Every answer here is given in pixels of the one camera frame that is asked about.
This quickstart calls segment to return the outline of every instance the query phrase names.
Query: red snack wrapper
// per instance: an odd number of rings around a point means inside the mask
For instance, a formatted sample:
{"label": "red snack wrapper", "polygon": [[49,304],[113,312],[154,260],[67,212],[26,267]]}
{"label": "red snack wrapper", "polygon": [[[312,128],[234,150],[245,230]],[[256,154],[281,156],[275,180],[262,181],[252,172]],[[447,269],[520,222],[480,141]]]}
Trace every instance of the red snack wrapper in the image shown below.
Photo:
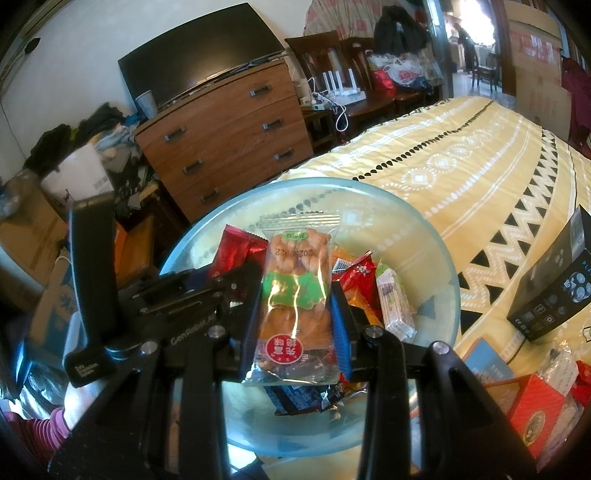
{"label": "red snack wrapper", "polygon": [[353,264],[340,274],[333,274],[332,280],[338,280],[343,292],[357,289],[376,316],[382,320],[382,309],[379,305],[378,288],[375,284],[375,271],[378,266],[371,260],[371,251],[359,257]]}
{"label": "red snack wrapper", "polygon": [[247,260],[255,260],[261,267],[265,265],[267,240],[226,225],[217,253],[209,269],[208,278],[217,277],[231,269],[240,267]]}
{"label": "red snack wrapper", "polygon": [[591,367],[581,360],[577,360],[579,376],[570,389],[571,395],[584,408],[591,403]]}

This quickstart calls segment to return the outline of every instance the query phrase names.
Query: drawer handle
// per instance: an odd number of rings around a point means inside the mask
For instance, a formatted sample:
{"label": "drawer handle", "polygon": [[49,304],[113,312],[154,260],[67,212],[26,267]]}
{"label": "drawer handle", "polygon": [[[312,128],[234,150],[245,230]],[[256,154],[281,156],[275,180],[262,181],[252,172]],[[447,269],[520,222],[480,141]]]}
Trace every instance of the drawer handle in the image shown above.
{"label": "drawer handle", "polygon": [[270,124],[262,124],[262,129],[269,130],[270,128],[275,128],[275,127],[280,126],[282,123],[283,123],[283,119],[278,118],[277,120],[275,120],[274,122],[271,122]]}
{"label": "drawer handle", "polygon": [[291,157],[294,154],[294,149],[290,148],[286,152],[276,153],[273,155],[273,160],[281,160],[282,158]]}
{"label": "drawer handle", "polygon": [[256,97],[260,93],[268,92],[273,88],[272,85],[265,85],[264,87],[257,88],[255,90],[251,90],[251,97]]}
{"label": "drawer handle", "polygon": [[183,173],[185,175],[189,175],[195,168],[200,167],[201,165],[203,165],[203,160],[200,158],[195,163],[191,163],[190,165],[183,167]]}
{"label": "drawer handle", "polygon": [[168,135],[164,136],[164,140],[170,142],[173,138],[182,135],[187,130],[187,127],[182,125],[181,127],[177,128],[174,132],[170,132]]}
{"label": "drawer handle", "polygon": [[208,193],[207,195],[204,195],[203,197],[201,197],[201,203],[206,203],[209,200],[211,200],[212,198],[216,197],[218,194],[220,193],[219,189],[217,187],[215,187],[213,189],[213,192]]}

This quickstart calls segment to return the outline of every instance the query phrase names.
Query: wooden dresser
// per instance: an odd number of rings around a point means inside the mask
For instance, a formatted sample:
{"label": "wooden dresser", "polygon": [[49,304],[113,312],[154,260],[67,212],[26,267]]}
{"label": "wooden dresser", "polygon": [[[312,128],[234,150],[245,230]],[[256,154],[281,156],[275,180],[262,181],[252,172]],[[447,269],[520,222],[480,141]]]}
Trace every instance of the wooden dresser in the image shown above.
{"label": "wooden dresser", "polygon": [[135,138],[191,223],[312,156],[283,60],[196,92],[141,125]]}

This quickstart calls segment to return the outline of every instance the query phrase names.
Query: glass bowl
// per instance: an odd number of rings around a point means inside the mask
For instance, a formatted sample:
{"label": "glass bowl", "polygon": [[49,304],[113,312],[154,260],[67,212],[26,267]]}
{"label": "glass bowl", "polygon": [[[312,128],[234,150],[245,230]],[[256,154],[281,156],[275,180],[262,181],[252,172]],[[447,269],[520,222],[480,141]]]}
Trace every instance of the glass bowl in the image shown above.
{"label": "glass bowl", "polygon": [[[161,273],[200,268],[213,261],[226,224],[263,236],[261,215],[323,210],[340,213],[336,242],[351,253],[373,252],[401,277],[417,309],[412,343],[453,345],[460,319],[460,293],[451,256],[435,229],[405,201],[353,180],[310,178],[276,181],[219,206],[195,224],[175,247]],[[228,442],[269,456],[316,456],[361,444],[365,399],[338,410],[275,416],[262,387],[223,384]]]}

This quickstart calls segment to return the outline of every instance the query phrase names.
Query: person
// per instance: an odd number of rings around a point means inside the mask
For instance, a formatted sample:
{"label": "person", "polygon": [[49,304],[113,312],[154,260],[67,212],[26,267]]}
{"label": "person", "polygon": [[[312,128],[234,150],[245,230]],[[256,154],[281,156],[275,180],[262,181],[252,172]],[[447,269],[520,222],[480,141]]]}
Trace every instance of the person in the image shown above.
{"label": "person", "polygon": [[464,47],[464,60],[466,62],[464,72],[471,72],[474,69],[474,57],[476,56],[476,47],[474,46],[474,41],[466,29],[462,28],[459,23],[455,23],[453,28],[457,30],[459,44]]}
{"label": "person", "polygon": [[82,415],[92,405],[105,387],[104,380],[96,380],[84,387],[68,385],[64,406],[51,412],[47,420],[24,420],[19,414],[5,412],[4,417],[39,462],[47,467],[53,454],[59,449]]}

